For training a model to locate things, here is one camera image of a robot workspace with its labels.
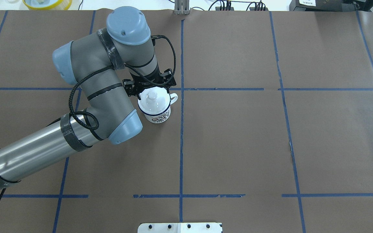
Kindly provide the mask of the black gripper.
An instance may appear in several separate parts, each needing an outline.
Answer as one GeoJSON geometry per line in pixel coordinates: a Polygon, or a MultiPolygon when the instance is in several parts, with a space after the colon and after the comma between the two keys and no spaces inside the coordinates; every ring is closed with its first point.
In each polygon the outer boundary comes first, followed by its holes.
{"type": "Polygon", "coordinates": [[[149,75],[142,75],[136,68],[129,68],[129,72],[132,79],[123,79],[123,88],[129,97],[135,96],[137,99],[141,99],[141,93],[153,87],[164,88],[169,93],[170,87],[177,85],[170,68],[164,73],[156,68],[149,75]]]}

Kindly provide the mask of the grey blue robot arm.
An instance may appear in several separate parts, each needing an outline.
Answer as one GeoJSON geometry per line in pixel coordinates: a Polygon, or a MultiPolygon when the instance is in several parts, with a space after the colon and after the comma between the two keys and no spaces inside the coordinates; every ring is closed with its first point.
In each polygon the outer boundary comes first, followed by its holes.
{"type": "Polygon", "coordinates": [[[0,149],[0,190],[104,139],[117,145],[139,134],[143,125],[130,97],[176,85],[175,68],[160,72],[157,39],[169,41],[151,35],[139,9],[121,6],[108,15],[105,28],[56,49],[56,70],[73,86],[69,112],[0,149]]]}

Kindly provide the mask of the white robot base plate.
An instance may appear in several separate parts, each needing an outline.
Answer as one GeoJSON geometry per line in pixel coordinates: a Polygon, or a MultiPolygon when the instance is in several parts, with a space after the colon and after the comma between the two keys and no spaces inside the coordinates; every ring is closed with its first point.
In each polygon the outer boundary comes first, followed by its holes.
{"type": "Polygon", "coordinates": [[[222,223],[186,222],[186,223],[143,223],[138,233],[222,233],[222,223]]]}

